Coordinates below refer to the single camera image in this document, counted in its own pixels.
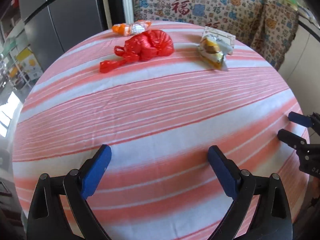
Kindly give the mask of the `yellow white pastry wrapper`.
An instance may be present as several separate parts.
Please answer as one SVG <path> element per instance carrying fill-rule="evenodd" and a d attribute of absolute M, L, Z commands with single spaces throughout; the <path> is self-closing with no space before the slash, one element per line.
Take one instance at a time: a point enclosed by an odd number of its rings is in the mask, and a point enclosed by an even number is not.
<path fill-rule="evenodd" d="M 227 71 L 226 56 L 233 53 L 233 47 L 225 41 L 208 34 L 201 38 L 198 46 L 200 59 L 213 70 Z"/>

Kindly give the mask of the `red plastic bag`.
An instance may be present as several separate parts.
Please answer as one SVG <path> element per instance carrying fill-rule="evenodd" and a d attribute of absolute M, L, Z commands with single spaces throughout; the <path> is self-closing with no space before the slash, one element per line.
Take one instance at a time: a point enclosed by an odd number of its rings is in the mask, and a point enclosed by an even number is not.
<path fill-rule="evenodd" d="M 125 41 L 123 46 L 115 46 L 114 54 L 121 59 L 100 62 L 101 73 L 108 73 L 123 65 L 150 61 L 156 57 L 174 53 L 172 38 L 162 30 L 147 30 Z"/>

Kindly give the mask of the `white kitchen cabinet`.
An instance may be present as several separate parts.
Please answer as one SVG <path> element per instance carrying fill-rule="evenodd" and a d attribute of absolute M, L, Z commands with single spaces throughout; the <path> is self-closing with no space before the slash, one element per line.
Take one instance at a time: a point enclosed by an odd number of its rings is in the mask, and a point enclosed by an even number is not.
<path fill-rule="evenodd" d="M 300 16 L 296 36 L 278 73 L 305 114 L 319 112 L 319 54 L 319 29 Z"/>

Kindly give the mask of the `folded patterned paper box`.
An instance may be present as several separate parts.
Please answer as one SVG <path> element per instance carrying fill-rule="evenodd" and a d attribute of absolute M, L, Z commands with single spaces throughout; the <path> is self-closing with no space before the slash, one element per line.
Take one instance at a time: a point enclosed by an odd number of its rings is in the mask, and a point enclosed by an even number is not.
<path fill-rule="evenodd" d="M 204 28 L 204 32 L 202 34 L 201 40 L 204 39 L 205 36 L 207 35 L 213 35 L 216 36 L 217 38 L 221 39 L 223 42 L 225 42 L 227 45 L 231 46 L 232 48 L 234 48 L 235 45 L 235 39 L 236 36 L 232 35 L 228 32 L 219 30 L 219 29 L 215 29 L 215 28 L 211 28 L 206 26 Z"/>

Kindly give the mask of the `patterned fu character blanket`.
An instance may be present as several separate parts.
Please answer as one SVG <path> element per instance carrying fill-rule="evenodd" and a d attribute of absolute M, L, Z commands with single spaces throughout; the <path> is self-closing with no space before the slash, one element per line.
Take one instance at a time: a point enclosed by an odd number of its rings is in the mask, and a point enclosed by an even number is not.
<path fill-rule="evenodd" d="M 279 69 L 298 12 L 275 0 L 133 0 L 135 20 L 183 22 L 228 32 Z"/>

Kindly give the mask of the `pink striped tablecloth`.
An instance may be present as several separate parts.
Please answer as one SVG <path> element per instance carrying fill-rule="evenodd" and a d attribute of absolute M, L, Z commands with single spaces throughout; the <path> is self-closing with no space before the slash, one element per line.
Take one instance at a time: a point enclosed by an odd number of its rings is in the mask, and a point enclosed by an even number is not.
<path fill-rule="evenodd" d="M 18 199 L 29 211 L 42 173 L 67 174 L 98 148 L 111 162 L 88 203 L 112 239 L 207 239 L 228 210 L 207 161 L 217 145 L 256 176 L 277 173 L 296 218 L 309 177 L 277 139 L 300 106 L 281 75 L 236 42 L 227 71 L 210 70 L 198 55 L 202 27 L 155 22 L 172 38 L 169 57 L 128 64 L 107 74 L 125 37 L 94 35 L 58 58 L 28 95 L 16 127 L 13 171 Z"/>

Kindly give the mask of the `yellow white cardboard box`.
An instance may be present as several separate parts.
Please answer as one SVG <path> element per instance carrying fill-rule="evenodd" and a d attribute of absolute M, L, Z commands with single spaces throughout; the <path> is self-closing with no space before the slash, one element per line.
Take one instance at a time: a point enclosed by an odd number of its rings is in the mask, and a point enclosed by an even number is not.
<path fill-rule="evenodd" d="M 43 70 L 40 67 L 35 55 L 28 47 L 24 48 L 16 56 L 16 59 L 22 66 L 23 71 L 27 73 L 31 80 L 36 80 L 42 76 Z"/>

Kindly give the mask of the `orange white snack wrapper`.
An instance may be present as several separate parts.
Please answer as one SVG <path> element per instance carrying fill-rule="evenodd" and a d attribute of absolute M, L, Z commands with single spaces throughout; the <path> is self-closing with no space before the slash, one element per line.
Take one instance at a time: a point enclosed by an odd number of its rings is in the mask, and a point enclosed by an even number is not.
<path fill-rule="evenodd" d="M 121 36 L 132 36 L 141 34 L 142 32 L 148 30 L 152 25 L 151 21 L 137 21 L 135 23 L 127 24 L 115 24 L 112 26 L 111 30 Z"/>

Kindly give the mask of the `grey refrigerator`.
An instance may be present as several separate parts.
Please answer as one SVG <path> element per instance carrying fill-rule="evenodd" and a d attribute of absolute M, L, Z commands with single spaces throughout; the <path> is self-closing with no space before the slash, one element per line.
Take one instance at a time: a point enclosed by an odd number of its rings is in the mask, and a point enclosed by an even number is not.
<path fill-rule="evenodd" d="M 41 68 L 107 29 L 103 0 L 19 0 L 24 29 Z"/>

